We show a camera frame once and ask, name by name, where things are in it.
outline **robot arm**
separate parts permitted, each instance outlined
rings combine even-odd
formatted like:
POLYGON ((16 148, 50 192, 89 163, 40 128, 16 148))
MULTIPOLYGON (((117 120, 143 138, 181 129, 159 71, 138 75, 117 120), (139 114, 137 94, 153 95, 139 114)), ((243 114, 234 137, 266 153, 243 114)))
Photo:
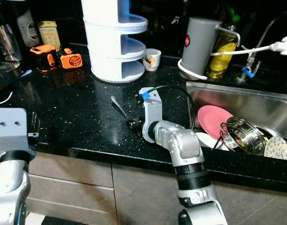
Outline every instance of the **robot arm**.
MULTIPOLYGON (((151 88, 143 88, 146 94, 151 88)), ((144 100, 143 137, 169 150, 178 182, 178 198, 185 207, 179 213, 180 225, 227 225, 215 187, 205 170, 204 157, 196 134, 162 120, 162 103, 156 90, 144 100)))
POLYGON ((0 225, 24 224, 28 164, 35 157, 26 118, 24 109, 0 108, 0 225))

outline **stainless steel pot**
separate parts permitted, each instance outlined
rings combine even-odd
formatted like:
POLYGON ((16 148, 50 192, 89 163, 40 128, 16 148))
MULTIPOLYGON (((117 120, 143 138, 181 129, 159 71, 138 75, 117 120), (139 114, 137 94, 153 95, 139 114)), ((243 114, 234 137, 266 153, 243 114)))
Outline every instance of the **stainless steel pot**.
POLYGON ((226 125, 229 134, 244 152, 254 155, 264 154, 265 140, 254 125, 235 116, 230 117, 226 125))
POLYGON ((224 144, 229 150, 235 151, 235 148, 239 147, 229 134, 226 123, 221 123, 220 125, 220 136, 222 137, 224 144))

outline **small cup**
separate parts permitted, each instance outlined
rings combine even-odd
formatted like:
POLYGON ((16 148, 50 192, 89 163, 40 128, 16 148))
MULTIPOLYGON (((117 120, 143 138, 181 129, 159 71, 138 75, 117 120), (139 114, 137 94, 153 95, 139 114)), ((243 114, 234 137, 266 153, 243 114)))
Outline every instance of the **small cup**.
POLYGON ((147 71, 156 71, 160 63, 161 51, 147 48, 143 57, 143 66, 147 71))

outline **faucet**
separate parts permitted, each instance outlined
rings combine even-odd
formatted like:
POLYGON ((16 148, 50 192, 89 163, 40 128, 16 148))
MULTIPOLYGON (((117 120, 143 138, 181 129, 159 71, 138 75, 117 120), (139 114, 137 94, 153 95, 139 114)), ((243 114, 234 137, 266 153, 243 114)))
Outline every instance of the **faucet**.
MULTIPOLYGON (((266 29, 264 30, 264 33, 262 34, 258 44, 256 45, 255 48, 259 48, 261 46, 261 44, 263 43, 263 40, 266 36, 266 34, 268 33, 268 31, 270 30, 270 28, 272 27, 272 25, 281 17, 286 16, 287 17, 287 12, 281 12, 277 17, 275 17, 270 23, 269 25, 266 27, 266 29)), ((257 65, 255 66, 253 72, 252 72, 252 65, 255 61, 255 57, 256 57, 257 52, 253 52, 248 56, 247 59, 247 64, 246 66, 242 69, 242 73, 241 75, 238 77, 238 80, 240 82, 244 82, 247 79, 247 76, 249 77, 254 77, 255 73, 257 72, 259 66, 260 66, 260 61, 257 62, 257 65)))

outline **white plate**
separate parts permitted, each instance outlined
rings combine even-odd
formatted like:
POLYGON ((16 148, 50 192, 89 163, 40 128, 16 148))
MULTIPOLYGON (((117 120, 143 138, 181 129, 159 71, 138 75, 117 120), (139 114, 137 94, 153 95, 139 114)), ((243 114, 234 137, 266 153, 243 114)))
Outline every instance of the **white plate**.
MULTIPOLYGON (((217 140, 215 140, 213 137, 211 137, 210 135, 206 133, 197 132, 196 135, 200 140, 201 146, 203 147, 213 148, 217 142, 217 140)), ((224 144, 222 145, 221 149, 225 151, 229 151, 229 149, 224 144)))
POLYGON ((287 160, 287 143, 282 137, 272 137, 266 144, 265 157, 287 160))

